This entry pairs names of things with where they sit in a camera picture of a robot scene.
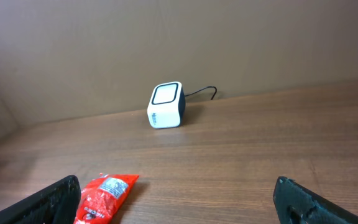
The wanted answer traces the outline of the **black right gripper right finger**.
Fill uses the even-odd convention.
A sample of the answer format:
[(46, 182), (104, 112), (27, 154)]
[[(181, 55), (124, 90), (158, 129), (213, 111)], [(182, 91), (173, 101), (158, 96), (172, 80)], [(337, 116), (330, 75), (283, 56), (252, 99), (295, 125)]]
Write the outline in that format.
[(281, 224), (358, 224), (358, 216), (280, 176), (273, 202)]

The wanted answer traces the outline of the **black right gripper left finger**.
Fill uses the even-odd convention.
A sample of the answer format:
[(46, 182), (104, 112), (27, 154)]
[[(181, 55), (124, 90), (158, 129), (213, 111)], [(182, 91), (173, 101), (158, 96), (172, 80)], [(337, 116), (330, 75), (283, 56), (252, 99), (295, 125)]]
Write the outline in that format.
[(0, 211), (0, 224), (72, 224), (81, 199), (78, 178), (69, 175)]

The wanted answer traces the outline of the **red snack bag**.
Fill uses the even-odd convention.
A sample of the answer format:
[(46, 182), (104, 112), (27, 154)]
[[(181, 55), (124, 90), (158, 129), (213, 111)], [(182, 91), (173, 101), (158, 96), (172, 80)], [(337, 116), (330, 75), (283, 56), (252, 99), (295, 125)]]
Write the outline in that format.
[(100, 174), (81, 191), (74, 224), (109, 224), (135, 185), (138, 175)]

